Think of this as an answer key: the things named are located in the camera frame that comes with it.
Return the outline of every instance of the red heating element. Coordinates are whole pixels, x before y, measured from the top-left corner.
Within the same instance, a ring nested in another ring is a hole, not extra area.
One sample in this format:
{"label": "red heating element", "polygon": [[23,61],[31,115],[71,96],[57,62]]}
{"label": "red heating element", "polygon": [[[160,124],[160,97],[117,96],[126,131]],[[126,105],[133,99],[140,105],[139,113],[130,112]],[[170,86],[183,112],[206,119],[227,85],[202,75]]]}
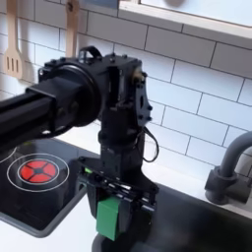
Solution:
{"label": "red heating element", "polygon": [[20,168],[21,177],[29,183],[46,183],[55,178],[57,167],[48,160],[32,160]]}

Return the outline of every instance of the wooden spatula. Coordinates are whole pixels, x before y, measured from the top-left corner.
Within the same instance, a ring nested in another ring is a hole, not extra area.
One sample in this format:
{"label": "wooden spatula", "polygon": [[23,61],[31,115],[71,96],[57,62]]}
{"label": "wooden spatula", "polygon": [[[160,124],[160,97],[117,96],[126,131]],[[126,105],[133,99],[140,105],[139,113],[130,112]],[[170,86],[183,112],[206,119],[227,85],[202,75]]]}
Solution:
{"label": "wooden spatula", "polygon": [[17,79],[23,77],[23,59],[19,51],[17,0],[6,0],[8,21],[8,49],[4,54],[4,71]]}
{"label": "wooden spatula", "polygon": [[74,57],[76,55],[77,29],[80,4],[78,0],[68,0],[67,9],[67,34],[66,34],[66,56]]}

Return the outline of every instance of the kitchen faucet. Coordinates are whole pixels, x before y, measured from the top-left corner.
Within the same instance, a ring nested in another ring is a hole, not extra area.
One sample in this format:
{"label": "kitchen faucet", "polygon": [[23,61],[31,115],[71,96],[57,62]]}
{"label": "kitchen faucet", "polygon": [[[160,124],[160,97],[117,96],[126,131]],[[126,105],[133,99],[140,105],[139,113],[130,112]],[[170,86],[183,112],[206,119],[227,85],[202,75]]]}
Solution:
{"label": "kitchen faucet", "polygon": [[207,199],[217,205],[225,205],[228,198],[246,203],[251,187],[234,171],[242,153],[252,147],[252,132],[236,138],[226,150],[220,166],[210,171],[205,189]]}

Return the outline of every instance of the induction cooktop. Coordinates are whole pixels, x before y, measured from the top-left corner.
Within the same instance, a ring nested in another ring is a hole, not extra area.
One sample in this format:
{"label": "induction cooktop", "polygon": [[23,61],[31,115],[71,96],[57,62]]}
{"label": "induction cooktop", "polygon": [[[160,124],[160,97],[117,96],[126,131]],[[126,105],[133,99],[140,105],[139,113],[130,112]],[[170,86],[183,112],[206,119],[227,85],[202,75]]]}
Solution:
{"label": "induction cooktop", "polygon": [[26,142],[0,154],[0,220],[45,237],[84,197],[78,157],[97,157],[58,140]]}

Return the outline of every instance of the black cable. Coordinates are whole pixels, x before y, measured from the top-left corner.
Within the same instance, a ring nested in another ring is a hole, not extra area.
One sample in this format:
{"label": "black cable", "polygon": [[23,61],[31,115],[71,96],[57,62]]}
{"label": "black cable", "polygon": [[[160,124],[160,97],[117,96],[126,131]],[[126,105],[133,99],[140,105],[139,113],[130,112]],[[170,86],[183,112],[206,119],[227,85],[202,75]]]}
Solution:
{"label": "black cable", "polygon": [[147,160],[144,156],[143,156],[143,160],[145,162],[154,162],[157,158],[158,158],[158,155],[159,155],[159,144],[158,144],[158,140],[156,139],[156,137],[152,134],[152,132],[147,128],[147,127],[144,127],[143,129],[143,133],[144,134],[147,134],[150,138],[152,138],[156,144],[156,153],[155,153],[155,156],[153,159],[151,160]]}

